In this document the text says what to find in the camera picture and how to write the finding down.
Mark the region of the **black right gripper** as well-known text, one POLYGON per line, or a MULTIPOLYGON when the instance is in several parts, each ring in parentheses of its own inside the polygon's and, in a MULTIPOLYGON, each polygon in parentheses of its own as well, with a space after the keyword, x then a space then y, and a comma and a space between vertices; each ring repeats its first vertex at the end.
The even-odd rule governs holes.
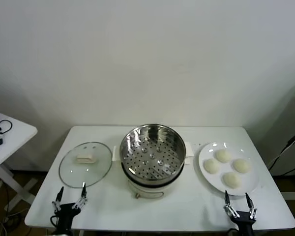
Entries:
POLYGON ((253 201, 249 197, 248 193, 245 193, 246 201, 249 207, 249 212, 236 211, 230 202, 229 194, 225 191, 225 205, 223 207, 226 214, 232 218, 232 222, 238 226, 238 234, 240 236, 254 236, 253 224, 256 222, 257 209, 254 207, 253 201))

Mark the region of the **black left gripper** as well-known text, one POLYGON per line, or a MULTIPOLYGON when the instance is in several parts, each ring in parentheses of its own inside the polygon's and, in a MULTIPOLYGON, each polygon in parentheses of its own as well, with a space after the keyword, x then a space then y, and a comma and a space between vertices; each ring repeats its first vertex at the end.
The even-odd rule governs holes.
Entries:
POLYGON ((63 191, 64 187, 62 186, 60 191, 57 193, 56 199, 52 201, 54 212, 56 212, 55 217, 58 219, 54 235, 72 236, 73 231, 71 226, 73 219, 81 212, 81 209, 88 201, 86 183, 83 182, 81 196, 76 203, 60 205, 63 191))

